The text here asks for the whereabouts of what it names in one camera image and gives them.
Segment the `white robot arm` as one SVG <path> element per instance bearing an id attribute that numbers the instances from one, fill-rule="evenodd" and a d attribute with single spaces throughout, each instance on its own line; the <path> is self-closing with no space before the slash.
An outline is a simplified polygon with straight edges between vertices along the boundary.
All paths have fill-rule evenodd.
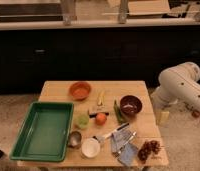
<path id="1" fill-rule="evenodd" d="M 183 100 L 200 112 L 200 67 L 185 62 L 164 69 L 158 77 L 159 86 L 151 94 L 152 104 L 162 109 L 177 100 Z"/>

